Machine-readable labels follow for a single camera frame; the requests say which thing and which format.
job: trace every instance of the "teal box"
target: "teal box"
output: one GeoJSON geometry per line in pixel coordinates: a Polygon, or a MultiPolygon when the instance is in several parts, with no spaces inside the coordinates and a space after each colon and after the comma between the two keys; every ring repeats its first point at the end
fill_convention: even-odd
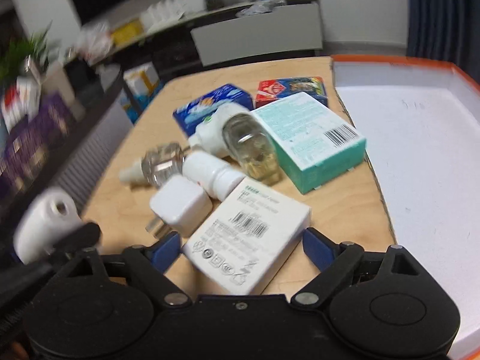
{"type": "Polygon", "coordinates": [[[305,194],[364,159],[366,139],[302,92],[253,111],[274,141],[278,162],[305,194]]]}

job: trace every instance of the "white cardboard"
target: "white cardboard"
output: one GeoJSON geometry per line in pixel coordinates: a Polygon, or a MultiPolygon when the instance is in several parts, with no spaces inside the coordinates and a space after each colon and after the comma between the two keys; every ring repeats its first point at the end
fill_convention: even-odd
{"type": "Polygon", "coordinates": [[[449,356],[464,358],[480,347],[480,96],[449,69],[335,63],[334,73],[398,243],[460,310],[449,356]]]}

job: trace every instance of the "screw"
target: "screw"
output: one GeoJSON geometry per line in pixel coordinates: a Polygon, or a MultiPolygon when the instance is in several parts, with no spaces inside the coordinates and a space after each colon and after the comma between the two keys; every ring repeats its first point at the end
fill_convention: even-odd
{"type": "Polygon", "coordinates": [[[180,306],[188,302],[188,296],[181,292],[173,292],[171,294],[165,295],[164,300],[171,306],[180,306]]]}
{"type": "Polygon", "coordinates": [[[237,310],[245,310],[247,307],[248,307],[248,304],[246,304],[245,302],[239,302],[235,305],[235,308],[237,310]]]}
{"type": "Polygon", "coordinates": [[[318,302],[319,298],[318,295],[313,292],[301,292],[295,296],[295,300],[297,303],[308,306],[318,302]]]}

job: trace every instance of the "white wall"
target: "white wall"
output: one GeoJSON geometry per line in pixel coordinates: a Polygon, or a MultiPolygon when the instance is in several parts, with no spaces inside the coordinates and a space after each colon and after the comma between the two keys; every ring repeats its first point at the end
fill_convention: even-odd
{"type": "Polygon", "coordinates": [[[80,32],[80,21],[71,0],[13,0],[26,35],[42,31],[52,22],[48,38],[61,41],[61,53],[80,32]]]}
{"type": "Polygon", "coordinates": [[[405,46],[407,0],[320,0],[325,40],[405,46]]]}
{"type": "MultiPolygon", "coordinates": [[[[162,0],[127,0],[104,15],[112,26],[137,15],[162,0]]],[[[188,0],[194,10],[205,7],[203,0],[188,0]]],[[[225,0],[234,4],[244,0],[225,0]]],[[[40,31],[50,21],[51,39],[60,39],[62,48],[70,46],[80,31],[80,21],[71,0],[13,0],[27,34],[40,31]]],[[[320,0],[325,40],[367,42],[405,46],[408,30],[407,0],[320,0]]]]}

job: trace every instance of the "yellow box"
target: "yellow box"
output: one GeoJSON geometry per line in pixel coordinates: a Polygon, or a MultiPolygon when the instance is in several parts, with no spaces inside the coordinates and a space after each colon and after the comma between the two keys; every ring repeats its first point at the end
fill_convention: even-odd
{"type": "Polygon", "coordinates": [[[112,32],[115,45],[120,46],[131,38],[143,34],[143,26],[139,19],[132,20],[112,32]]]}

